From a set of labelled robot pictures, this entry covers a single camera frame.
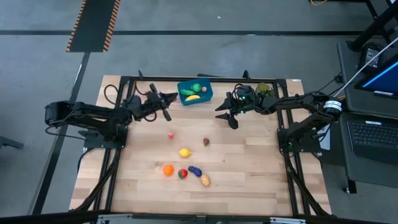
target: blue screen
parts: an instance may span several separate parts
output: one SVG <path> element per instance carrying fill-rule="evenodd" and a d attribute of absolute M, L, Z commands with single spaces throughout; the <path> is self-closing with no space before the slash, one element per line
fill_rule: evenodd
<path fill-rule="evenodd" d="M 372 78 L 362 87 L 398 94 L 398 62 Z"/>

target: green vegetable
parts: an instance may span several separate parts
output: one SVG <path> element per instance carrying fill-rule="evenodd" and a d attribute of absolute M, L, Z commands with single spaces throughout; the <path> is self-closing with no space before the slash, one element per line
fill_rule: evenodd
<path fill-rule="evenodd" d="M 272 91 L 272 88 L 265 83 L 259 83 L 257 85 L 256 92 L 263 96 L 274 96 L 274 91 Z"/>
<path fill-rule="evenodd" d="M 191 90 L 193 90 L 193 91 L 195 91 L 195 92 L 200 92 L 200 90 L 201 90 L 201 85 L 198 84 L 198 83 L 193 84 L 193 85 L 191 86 Z"/>
<path fill-rule="evenodd" d="M 192 90 L 180 90 L 180 94 L 184 96 L 192 96 L 195 95 L 196 93 Z"/>

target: orange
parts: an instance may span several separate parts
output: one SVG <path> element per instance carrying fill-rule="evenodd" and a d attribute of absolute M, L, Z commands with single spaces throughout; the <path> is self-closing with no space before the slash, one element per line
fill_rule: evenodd
<path fill-rule="evenodd" d="M 174 173 L 174 167 L 170 164 L 167 164 L 166 166 L 163 167 L 163 173 L 164 175 L 171 176 Z"/>

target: table leg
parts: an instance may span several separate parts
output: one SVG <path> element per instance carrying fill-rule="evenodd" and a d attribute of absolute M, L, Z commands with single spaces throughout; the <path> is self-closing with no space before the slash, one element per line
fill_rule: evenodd
<path fill-rule="evenodd" d="M 197 224 L 206 224 L 206 215 L 197 215 Z"/>
<path fill-rule="evenodd" d="M 2 146 L 11 146 L 11 147 L 14 147 L 17 149 L 21 149 L 22 147 L 24 147 L 24 144 L 0 136 L 0 147 L 2 147 Z"/>
<path fill-rule="evenodd" d="M 355 181 L 347 179 L 348 187 L 344 188 L 343 191 L 347 194 L 356 194 L 356 184 Z"/>

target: yellow lemon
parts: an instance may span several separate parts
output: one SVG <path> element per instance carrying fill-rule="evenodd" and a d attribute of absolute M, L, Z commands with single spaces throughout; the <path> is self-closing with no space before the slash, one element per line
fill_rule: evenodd
<path fill-rule="evenodd" d="M 188 156 L 190 156 L 192 154 L 191 150 L 189 149 L 181 149 L 180 150 L 180 156 L 187 158 Z"/>

